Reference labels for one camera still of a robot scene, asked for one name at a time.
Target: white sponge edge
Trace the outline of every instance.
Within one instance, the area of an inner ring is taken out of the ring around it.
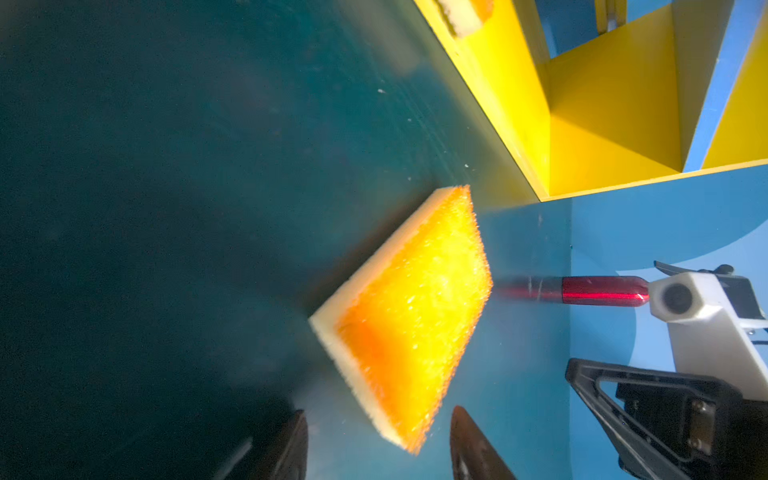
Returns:
[[[469,0],[438,0],[438,3],[457,37],[464,38],[482,27],[482,20]]]
[[[359,364],[344,342],[336,335],[336,323],[357,296],[392,263],[395,255],[419,231],[419,227],[439,207],[454,187],[439,188],[401,225],[392,236],[310,317],[310,325],[325,347],[336,368],[352,389],[382,437],[406,448],[360,371]]]

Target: orange scouring surface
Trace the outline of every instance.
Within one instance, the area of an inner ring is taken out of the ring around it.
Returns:
[[[455,187],[333,326],[397,443],[413,454],[491,286],[469,187]]]

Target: dark green table surface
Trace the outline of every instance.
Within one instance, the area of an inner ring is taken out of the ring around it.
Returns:
[[[297,408],[309,478],[449,478],[458,403],[567,478],[561,306],[492,297],[417,458],[306,322],[454,184],[497,279],[568,271],[569,204],[533,204],[410,0],[3,2],[0,478],[210,478]]]

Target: red tube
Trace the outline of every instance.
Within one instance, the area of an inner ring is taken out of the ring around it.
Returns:
[[[565,276],[563,303],[641,306],[648,302],[648,282],[639,276]]]

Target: metal bolt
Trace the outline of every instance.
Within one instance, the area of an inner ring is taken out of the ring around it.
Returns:
[[[707,409],[707,404],[705,404],[699,399],[695,399],[690,403],[690,407],[694,409],[695,412],[703,413],[704,410]]]

